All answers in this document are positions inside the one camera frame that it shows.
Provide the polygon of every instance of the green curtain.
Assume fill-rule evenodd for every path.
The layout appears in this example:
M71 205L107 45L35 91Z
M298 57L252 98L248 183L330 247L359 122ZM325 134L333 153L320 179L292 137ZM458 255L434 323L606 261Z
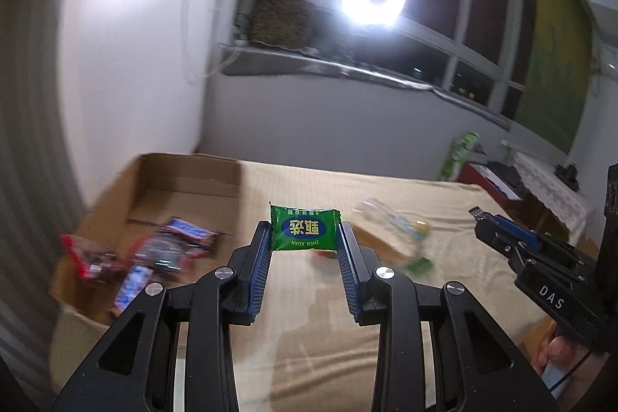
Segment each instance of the green curtain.
M580 0L537 0L535 37L515 121L568 153L582 116L592 26Z

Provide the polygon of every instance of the black cable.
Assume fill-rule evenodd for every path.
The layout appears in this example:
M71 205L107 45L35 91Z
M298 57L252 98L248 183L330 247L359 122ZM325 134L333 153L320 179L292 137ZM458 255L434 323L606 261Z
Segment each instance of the black cable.
M575 366L573 368L571 368L571 370L569 370L566 374L564 374L559 380L558 382L556 382L551 388L549 388L549 391L552 392L554 389L556 389L558 386L560 386L565 380L567 380L570 376L573 375L573 373L583 365L583 363L588 359L588 357L592 354L592 350L589 350L586 354L584 354L584 356L582 357L582 359L580 361L578 361Z

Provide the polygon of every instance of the green candy package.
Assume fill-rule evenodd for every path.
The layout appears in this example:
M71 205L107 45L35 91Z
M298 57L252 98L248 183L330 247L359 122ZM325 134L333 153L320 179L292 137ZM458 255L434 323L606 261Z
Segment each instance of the green candy package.
M303 210L271 205L273 251L335 250L338 210Z

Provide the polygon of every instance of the brown box on window sill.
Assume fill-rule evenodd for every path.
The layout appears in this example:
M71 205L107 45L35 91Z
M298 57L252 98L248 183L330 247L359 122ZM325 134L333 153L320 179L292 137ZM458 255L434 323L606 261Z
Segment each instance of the brown box on window sill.
M227 264L237 247L240 183L241 166L234 160L144 154L98 199L75 234L124 257L137 238L155 232L171 217L222 233L212 255L196 260L190 278L196 281L214 267ZM75 338L96 342L112 322L108 312L118 288L93 287L80 280L74 262L65 255L56 267L51 294L64 315L71 317Z

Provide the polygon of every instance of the green wrapper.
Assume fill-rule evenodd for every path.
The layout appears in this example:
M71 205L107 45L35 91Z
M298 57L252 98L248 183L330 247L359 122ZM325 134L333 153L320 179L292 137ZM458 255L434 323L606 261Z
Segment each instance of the green wrapper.
M335 250L338 210L302 210L271 205L273 250Z

